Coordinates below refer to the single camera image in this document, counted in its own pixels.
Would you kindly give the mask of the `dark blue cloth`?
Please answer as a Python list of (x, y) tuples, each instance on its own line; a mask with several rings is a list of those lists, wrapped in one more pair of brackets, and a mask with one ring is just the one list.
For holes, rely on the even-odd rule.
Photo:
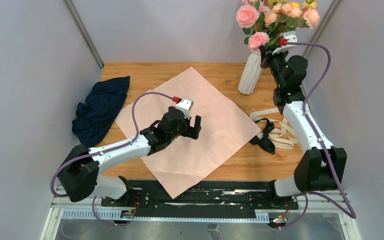
[(130, 76), (97, 82), (84, 102), (79, 102), (72, 120), (72, 133), (87, 148), (99, 144), (125, 104)]

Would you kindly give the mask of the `aluminium frame rail front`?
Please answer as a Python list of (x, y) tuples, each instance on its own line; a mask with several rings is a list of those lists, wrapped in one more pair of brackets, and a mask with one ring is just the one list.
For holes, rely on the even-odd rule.
[(52, 201), (42, 240), (359, 240), (338, 191), (270, 205), (266, 181), (202, 181), (171, 198), (155, 180), (132, 180), (126, 200)]

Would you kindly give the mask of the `aluminium frame post left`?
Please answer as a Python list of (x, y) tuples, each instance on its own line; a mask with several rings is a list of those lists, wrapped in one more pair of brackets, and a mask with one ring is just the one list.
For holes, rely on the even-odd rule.
[(104, 61), (102, 60), (96, 46), (93, 43), (92, 38), (90, 37), (86, 26), (75, 6), (73, 0), (62, 0), (68, 14), (70, 15), (74, 25), (76, 26), (80, 36), (82, 37), (86, 47), (88, 48), (93, 60), (95, 61), (98, 68), (102, 71), (104, 68)]

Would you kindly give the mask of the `black printed ribbon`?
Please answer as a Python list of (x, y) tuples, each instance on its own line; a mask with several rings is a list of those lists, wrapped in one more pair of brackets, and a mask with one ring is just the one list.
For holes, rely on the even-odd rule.
[(276, 147), (274, 143), (270, 140), (269, 134), (275, 129), (275, 125), (273, 122), (270, 122), (268, 118), (262, 118), (259, 120), (255, 120), (255, 123), (258, 123), (260, 121), (265, 121), (265, 127), (262, 130), (262, 136), (258, 137), (257, 135), (254, 136), (249, 143), (251, 145), (258, 145), (262, 150), (274, 155), (276, 153)]

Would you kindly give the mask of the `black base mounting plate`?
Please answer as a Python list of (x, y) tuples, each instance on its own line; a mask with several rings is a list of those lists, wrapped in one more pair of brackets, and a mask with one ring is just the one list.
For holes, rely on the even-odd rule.
[(115, 221), (129, 214), (136, 221), (269, 223), (287, 210), (291, 217), (303, 212), (303, 196), (268, 199), (269, 183), (204, 180), (172, 198), (157, 180), (130, 179), (128, 192), (121, 199), (88, 197), (79, 205), (94, 206), (101, 219)]

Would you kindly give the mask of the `pink paper flower wrap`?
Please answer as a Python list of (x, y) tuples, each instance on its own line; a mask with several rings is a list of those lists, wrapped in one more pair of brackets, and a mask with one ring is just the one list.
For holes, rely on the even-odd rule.
[(160, 120), (173, 104), (170, 97), (193, 100), (191, 117), (201, 116), (197, 140), (178, 137), (167, 148), (142, 158), (175, 198), (206, 178), (259, 132), (260, 128), (233, 101), (190, 67), (126, 105), (115, 123), (128, 138)]

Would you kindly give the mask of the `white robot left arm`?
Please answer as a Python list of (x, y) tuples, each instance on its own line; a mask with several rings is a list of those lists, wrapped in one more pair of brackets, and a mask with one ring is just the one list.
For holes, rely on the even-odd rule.
[(133, 193), (127, 180), (102, 173), (126, 161), (147, 157), (166, 149), (176, 138), (197, 140), (202, 118), (191, 117), (180, 108), (169, 107), (160, 120), (139, 131), (138, 135), (103, 147), (87, 148), (79, 144), (72, 148), (57, 170), (56, 178), (65, 190), (64, 196), (73, 203), (87, 197), (109, 197), (120, 206), (129, 206)]

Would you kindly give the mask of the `white printed ribbon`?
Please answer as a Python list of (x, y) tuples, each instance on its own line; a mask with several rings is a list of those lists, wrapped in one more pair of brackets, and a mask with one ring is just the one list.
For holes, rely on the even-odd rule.
[[(260, 110), (260, 111), (254, 111), (249, 114), (249, 117), (253, 121), (262, 120), (263, 117), (279, 113), (279, 110), (277, 107), (270, 108), (266, 110)], [(295, 132), (291, 126), (289, 126), (288, 120), (284, 117), (282, 121), (277, 119), (268, 118), (268, 120), (271, 123), (279, 123), (280, 128), (274, 128), (269, 134), (268, 138), (271, 140), (275, 147), (281, 148), (281, 149), (287, 149), (291, 150), (296, 145), (299, 145), (300, 142), (298, 138), (295, 135)]]

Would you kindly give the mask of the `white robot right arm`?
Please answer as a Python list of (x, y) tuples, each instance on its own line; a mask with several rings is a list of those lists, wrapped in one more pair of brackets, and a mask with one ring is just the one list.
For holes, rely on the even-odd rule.
[(338, 189), (347, 153), (324, 136), (305, 102), (300, 86), (307, 75), (307, 59), (300, 55), (287, 59), (288, 51), (278, 45), (261, 47), (260, 51), (260, 66), (270, 70), (276, 83), (273, 102), (290, 123), (303, 151), (292, 176), (272, 180), (267, 186), (266, 204), (278, 209), (294, 195)]

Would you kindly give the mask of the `white ribbed vase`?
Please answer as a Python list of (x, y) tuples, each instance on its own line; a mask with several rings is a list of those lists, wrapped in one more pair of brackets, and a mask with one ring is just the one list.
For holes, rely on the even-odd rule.
[(260, 78), (261, 72), (261, 55), (252, 52), (243, 69), (238, 85), (238, 91), (244, 95), (252, 94)]

